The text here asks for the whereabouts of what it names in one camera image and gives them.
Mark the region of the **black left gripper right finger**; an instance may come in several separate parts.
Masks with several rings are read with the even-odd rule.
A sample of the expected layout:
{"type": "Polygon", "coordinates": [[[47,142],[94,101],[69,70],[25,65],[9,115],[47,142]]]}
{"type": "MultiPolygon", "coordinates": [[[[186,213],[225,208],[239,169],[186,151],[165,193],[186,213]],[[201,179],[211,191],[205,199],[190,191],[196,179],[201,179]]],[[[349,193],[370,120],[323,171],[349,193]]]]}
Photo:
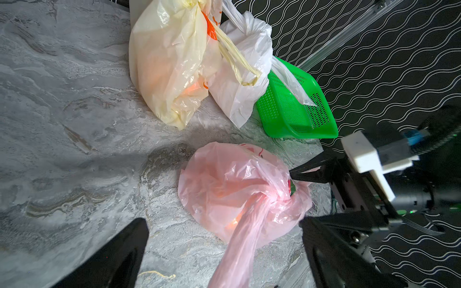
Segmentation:
{"type": "Polygon", "coordinates": [[[319,218],[300,222],[303,244],[318,288],[405,288],[407,283],[380,273],[319,218]]]}

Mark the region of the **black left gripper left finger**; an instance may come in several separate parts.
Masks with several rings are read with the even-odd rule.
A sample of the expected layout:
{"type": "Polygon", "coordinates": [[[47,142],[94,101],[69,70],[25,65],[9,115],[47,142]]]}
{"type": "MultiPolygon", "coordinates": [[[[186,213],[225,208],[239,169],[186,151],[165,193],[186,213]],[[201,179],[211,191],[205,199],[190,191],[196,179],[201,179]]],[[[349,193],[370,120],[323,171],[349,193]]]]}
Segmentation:
{"type": "Polygon", "coordinates": [[[149,230],[136,218],[85,263],[54,284],[55,288],[133,288],[149,230]]]}

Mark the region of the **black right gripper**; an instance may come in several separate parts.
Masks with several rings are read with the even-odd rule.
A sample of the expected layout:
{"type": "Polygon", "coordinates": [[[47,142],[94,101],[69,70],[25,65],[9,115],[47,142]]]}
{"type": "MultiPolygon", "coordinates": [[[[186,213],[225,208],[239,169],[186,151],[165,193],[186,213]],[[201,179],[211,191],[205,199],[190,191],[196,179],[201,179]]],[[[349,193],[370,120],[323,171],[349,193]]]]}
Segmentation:
{"type": "Polygon", "coordinates": [[[342,212],[318,221],[359,252],[404,225],[371,174],[356,172],[338,152],[323,151],[289,174],[296,181],[330,184],[342,212]]]}

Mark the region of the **pink plastic bag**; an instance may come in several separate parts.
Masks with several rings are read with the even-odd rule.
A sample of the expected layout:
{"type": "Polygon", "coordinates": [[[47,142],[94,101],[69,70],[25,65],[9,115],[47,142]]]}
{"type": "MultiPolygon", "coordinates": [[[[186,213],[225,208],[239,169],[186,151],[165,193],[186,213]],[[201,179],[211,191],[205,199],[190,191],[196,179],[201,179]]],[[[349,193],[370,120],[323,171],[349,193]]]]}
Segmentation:
{"type": "Polygon", "coordinates": [[[211,288],[246,288],[256,250],[289,233],[312,207],[308,184],[294,181],[281,159],[252,144],[199,148],[181,169],[178,197],[227,244],[211,288]]]}

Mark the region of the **white plastic bag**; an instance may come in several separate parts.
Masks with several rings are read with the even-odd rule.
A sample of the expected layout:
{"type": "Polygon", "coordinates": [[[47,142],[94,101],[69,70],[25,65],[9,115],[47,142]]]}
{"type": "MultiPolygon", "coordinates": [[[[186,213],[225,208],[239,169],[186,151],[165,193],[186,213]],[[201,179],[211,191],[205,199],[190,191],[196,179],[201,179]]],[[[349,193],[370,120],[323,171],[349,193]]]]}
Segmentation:
{"type": "Polygon", "coordinates": [[[223,61],[210,84],[210,94],[236,128],[251,117],[255,103],[265,94],[274,73],[303,105],[314,106],[292,72],[273,55],[272,27],[253,16],[240,13],[231,1],[223,1],[228,20],[217,37],[223,61]]]}

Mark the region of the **yellow plastic bag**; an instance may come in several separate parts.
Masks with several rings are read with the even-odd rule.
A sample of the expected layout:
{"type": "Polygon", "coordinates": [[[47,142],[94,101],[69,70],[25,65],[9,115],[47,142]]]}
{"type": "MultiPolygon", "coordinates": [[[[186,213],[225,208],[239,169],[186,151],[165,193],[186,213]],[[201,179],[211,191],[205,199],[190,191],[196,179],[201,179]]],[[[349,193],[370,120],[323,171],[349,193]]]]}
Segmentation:
{"type": "Polygon", "coordinates": [[[183,130],[223,61],[222,1],[130,1],[129,7],[131,80],[158,119],[183,130]]]}

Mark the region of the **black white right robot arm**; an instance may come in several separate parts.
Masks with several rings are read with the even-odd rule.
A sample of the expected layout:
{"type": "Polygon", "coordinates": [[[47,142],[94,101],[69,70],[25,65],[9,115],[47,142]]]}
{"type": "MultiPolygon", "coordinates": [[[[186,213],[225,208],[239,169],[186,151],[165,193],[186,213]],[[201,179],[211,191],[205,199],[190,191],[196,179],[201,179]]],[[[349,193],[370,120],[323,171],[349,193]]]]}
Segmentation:
{"type": "Polygon", "coordinates": [[[329,184],[344,216],[321,223],[361,248],[401,225],[439,236],[411,214],[461,208],[461,109],[444,106],[417,128],[397,131],[389,122],[341,139],[343,152],[325,150],[290,171],[293,180],[329,184]]]}

